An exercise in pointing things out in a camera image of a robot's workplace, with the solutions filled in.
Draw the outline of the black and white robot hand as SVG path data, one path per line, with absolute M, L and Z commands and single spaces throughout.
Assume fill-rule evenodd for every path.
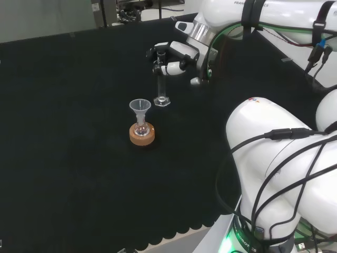
M 157 43 L 146 52 L 153 62 L 153 73 L 158 76 L 180 75 L 189 65 L 196 65 L 199 51 L 189 45 L 172 41 Z

